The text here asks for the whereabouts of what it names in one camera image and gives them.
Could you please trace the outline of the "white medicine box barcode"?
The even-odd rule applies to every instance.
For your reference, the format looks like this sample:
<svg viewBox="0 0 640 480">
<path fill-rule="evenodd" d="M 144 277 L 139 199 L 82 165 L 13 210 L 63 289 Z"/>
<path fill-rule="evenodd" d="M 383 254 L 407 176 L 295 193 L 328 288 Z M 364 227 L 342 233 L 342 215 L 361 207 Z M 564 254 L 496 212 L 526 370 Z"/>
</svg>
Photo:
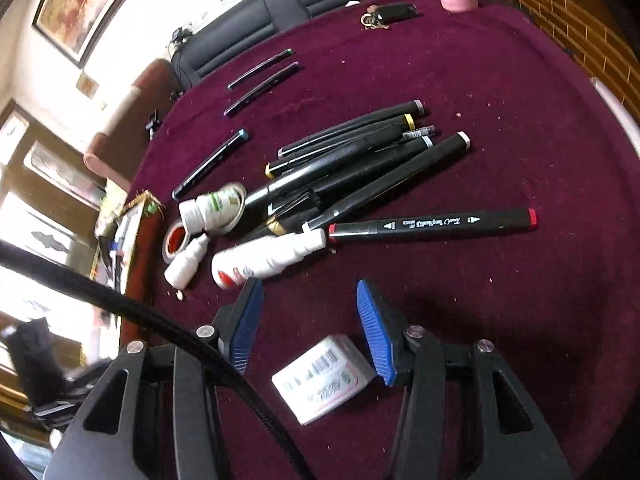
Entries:
<svg viewBox="0 0 640 480">
<path fill-rule="evenodd" d="M 271 377 L 300 426 L 332 412 L 375 378 L 374 368 L 346 335 L 326 336 Z"/>
</svg>

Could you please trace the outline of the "small white dropper bottle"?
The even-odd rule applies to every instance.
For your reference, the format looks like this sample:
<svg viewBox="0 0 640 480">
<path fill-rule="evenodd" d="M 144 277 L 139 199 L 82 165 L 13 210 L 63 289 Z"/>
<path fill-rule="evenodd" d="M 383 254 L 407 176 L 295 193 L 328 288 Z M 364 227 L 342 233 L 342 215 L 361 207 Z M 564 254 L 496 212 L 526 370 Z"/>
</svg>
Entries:
<svg viewBox="0 0 640 480">
<path fill-rule="evenodd" d="M 164 273 L 165 280 L 171 287 L 183 290 L 188 286 L 206 255 L 208 244 L 208 236 L 202 234 L 191 240 L 189 245 L 175 256 Z"/>
</svg>

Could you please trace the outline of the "black tape roll red core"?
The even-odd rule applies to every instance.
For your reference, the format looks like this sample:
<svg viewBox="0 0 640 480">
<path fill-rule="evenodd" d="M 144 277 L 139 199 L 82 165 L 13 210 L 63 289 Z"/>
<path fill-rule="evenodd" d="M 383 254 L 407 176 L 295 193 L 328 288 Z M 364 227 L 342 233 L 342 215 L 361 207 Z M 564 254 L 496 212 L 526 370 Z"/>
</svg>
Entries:
<svg viewBox="0 0 640 480">
<path fill-rule="evenodd" d="M 191 235 L 180 219 L 171 223 L 162 243 L 164 263 L 171 264 L 190 242 Z"/>
</svg>

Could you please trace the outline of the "white bottle red label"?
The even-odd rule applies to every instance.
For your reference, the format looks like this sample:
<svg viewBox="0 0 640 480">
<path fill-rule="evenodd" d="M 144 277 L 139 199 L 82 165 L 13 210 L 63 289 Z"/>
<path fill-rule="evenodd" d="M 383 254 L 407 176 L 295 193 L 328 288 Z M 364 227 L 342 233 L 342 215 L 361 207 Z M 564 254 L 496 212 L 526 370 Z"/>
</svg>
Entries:
<svg viewBox="0 0 640 480">
<path fill-rule="evenodd" d="M 265 280 L 326 247 L 322 229 L 282 236 L 267 235 L 217 252 L 210 270 L 222 289 L 244 285 L 250 278 Z"/>
</svg>

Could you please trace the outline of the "black marker red cap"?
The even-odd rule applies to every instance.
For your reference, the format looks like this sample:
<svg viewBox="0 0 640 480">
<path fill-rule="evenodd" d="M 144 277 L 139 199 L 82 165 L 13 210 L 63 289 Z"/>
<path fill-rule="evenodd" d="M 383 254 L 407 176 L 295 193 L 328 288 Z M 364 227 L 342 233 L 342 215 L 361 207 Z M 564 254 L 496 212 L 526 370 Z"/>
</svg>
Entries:
<svg viewBox="0 0 640 480">
<path fill-rule="evenodd" d="M 329 226 L 328 237 L 332 242 L 409 237 L 455 240 L 527 232 L 537 226 L 538 214 L 534 208 L 512 208 L 334 223 Z"/>
</svg>

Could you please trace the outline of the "black marker white cap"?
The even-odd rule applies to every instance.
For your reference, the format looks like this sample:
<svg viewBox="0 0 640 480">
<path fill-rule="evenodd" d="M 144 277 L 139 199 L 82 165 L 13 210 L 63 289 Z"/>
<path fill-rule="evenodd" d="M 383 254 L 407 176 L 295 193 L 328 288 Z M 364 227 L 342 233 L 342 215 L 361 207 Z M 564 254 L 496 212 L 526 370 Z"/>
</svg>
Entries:
<svg viewBox="0 0 640 480">
<path fill-rule="evenodd" d="M 396 186 L 408 181 L 422 171 L 438 166 L 454 155 L 466 153 L 470 147 L 471 139 L 469 136 L 464 131 L 458 131 L 448 139 L 436 144 L 434 148 L 428 148 L 426 151 L 417 154 L 412 159 L 409 159 L 408 162 L 404 162 L 388 174 L 384 174 L 383 177 L 377 178 L 360 188 L 360 190 L 339 200 L 320 216 L 305 222 L 302 229 L 304 232 L 324 229 L 331 223 L 348 216 L 361 206 L 382 196 L 392 188 L 396 188 Z"/>
</svg>

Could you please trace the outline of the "black marker yellow cap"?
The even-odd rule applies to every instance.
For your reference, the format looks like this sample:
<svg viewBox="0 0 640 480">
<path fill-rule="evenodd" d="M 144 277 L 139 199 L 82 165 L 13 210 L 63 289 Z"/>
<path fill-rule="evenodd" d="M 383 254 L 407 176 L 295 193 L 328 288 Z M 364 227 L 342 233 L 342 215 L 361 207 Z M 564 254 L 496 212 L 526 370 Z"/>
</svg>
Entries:
<svg viewBox="0 0 640 480">
<path fill-rule="evenodd" d="M 411 114 L 403 114 L 390 119 L 381 120 L 371 125 L 362 126 L 354 130 L 340 133 L 331 139 L 326 139 L 311 145 L 304 146 L 285 158 L 279 158 L 275 162 L 268 162 L 265 166 L 265 175 L 268 179 L 280 177 L 292 169 L 302 166 L 305 162 L 315 159 L 329 151 L 335 150 L 353 140 L 357 140 L 374 133 L 382 128 L 395 127 L 400 133 L 414 129 L 416 123 Z"/>
</svg>

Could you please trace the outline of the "gold white tray box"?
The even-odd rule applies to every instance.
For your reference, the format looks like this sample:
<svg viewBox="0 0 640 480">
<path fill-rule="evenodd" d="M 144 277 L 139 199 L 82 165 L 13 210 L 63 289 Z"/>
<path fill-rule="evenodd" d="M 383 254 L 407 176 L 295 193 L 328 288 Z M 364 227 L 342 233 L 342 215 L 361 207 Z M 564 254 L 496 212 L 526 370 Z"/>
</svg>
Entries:
<svg viewBox="0 0 640 480">
<path fill-rule="evenodd" d="M 149 190 L 126 204 L 104 200 L 94 229 L 98 246 L 90 278 L 149 308 L 163 220 L 164 206 Z"/>
</svg>

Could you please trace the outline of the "white pill bottle green label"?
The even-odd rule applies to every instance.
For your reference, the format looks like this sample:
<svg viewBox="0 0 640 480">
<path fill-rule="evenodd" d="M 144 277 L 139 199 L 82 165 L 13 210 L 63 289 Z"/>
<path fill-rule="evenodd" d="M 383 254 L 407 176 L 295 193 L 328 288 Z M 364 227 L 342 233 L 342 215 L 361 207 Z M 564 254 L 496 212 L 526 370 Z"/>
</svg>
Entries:
<svg viewBox="0 0 640 480">
<path fill-rule="evenodd" d="M 207 220 L 210 214 L 209 194 L 203 194 L 179 204 L 180 218 L 189 234 L 207 232 Z"/>
</svg>

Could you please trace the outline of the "black marker teal cap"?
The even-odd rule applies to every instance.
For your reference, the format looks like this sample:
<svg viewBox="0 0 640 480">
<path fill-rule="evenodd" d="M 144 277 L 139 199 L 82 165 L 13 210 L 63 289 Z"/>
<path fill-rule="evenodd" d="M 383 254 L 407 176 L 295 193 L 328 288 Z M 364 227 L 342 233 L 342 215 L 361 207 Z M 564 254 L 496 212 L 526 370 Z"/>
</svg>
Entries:
<svg viewBox="0 0 640 480">
<path fill-rule="evenodd" d="M 181 200 L 200 184 L 215 168 L 250 140 L 245 129 L 238 130 L 231 138 L 218 146 L 212 154 L 198 164 L 171 192 L 173 200 Z"/>
</svg>

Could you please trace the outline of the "black marker grey cap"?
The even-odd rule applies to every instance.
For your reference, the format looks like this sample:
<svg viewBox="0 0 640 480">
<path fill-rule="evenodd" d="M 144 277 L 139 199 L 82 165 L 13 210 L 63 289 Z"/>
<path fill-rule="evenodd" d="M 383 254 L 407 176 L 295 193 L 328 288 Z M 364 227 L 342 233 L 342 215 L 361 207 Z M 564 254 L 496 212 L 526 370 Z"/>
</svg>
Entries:
<svg viewBox="0 0 640 480">
<path fill-rule="evenodd" d="M 405 114 L 416 115 L 417 118 L 422 118 L 426 117 L 427 113 L 428 109 L 420 100 L 412 100 L 395 106 L 381 108 L 380 110 L 375 110 L 374 112 L 346 120 L 346 122 L 341 122 L 338 125 L 331 126 L 324 130 L 315 132 L 310 136 L 305 136 L 303 139 L 294 141 L 291 144 L 282 146 L 282 148 L 278 149 L 277 156 L 279 158 L 285 158 L 286 156 L 290 156 L 294 152 L 301 150 L 302 148 L 306 148 L 307 146 L 311 146 L 312 144 L 333 138 L 338 134 L 352 131 L 359 127 L 372 125 L 376 122 L 382 122 L 382 120 Z"/>
</svg>

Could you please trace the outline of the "black marker purple cap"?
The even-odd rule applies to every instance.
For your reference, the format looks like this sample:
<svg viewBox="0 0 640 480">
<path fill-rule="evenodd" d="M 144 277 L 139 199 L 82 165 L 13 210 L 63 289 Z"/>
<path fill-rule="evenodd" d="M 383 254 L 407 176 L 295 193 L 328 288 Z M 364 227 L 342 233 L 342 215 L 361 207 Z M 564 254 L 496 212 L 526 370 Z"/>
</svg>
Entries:
<svg viewBox="0 0 640 480">
<path fill-rule="evenodd" d="M 282 68 L 282 70 L 279 70 L 277 73 L 269 76 L 255 88 L 246 92 L 242 98 L 239 98 L 232 105 L 226 108 L 222 113 L 222 116 L 233 117 L 241 110 L 244 110 L 244 108 L 247 108 L 251 102 L 256 101 L 260 96 L 268 93 L 272 89 L 276 88 L 278 84 L 282 84 L 283 81 L 286 81 L 288 78 L 298 73 L 299 70 L 299 62 L 293 62 L 290 65 L 285 66 L 285 68 Z"/>
</svg>

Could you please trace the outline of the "black marker green cap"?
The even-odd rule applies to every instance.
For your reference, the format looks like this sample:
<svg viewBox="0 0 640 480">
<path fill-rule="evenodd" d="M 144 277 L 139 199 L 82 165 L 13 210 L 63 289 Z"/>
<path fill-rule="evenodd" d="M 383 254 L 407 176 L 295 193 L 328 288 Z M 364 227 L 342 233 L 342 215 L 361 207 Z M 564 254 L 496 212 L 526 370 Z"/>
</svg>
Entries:
<svg viewBox="0 0 640 480">
<path fill-rule="evenodd" d="M 268 70 L 268 68 L 279 64 L 280 62 L 286 60 L 287 58 L 290 58 L 293 54 L 294 54 L 294 50 L 291 48 L 287 48 L 273 56 L 270 56 L 270 58 L 266 58 L 262 62 L 258 63 L 257 65 L 250 68 L 246 72 L 242 73 L 242 75 L 240 75 L 239 77 L 236 77 L 235 80 L 232 80 L 231 82 L 229 82 L 227 89 L 233 90 L 239 84 L 242 84 L 242 82 L 256 76 L 257 74 L 262 73 L 264 70 Z"/>
</svg>

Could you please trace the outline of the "framed horse painting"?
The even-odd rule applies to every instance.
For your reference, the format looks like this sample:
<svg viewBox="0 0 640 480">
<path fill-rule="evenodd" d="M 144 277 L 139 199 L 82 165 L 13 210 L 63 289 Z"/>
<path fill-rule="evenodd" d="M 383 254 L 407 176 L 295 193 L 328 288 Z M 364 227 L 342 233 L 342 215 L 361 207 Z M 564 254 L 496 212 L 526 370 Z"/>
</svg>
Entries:
<svg viewBox="0 0 640 480">
<path fill-rule="evenodd" d="M 84 67 L 126 0 L 39 0 L 32 27 L 73 66 Z"/>
</svg>

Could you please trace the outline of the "black leather sofa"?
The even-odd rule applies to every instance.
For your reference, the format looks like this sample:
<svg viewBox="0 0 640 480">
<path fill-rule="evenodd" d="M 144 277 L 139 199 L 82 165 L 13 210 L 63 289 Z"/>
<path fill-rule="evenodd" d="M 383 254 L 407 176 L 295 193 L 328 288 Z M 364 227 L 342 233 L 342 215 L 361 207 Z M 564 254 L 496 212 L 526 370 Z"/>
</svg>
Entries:
<svg viewBox="0 0 640 480">
<path fill-rule="evenodd" d="M 177 80 L 192 88 L 256 44 L 349 1 L 242 0 L 180 44 L 171 58 Z"/>
</svg>

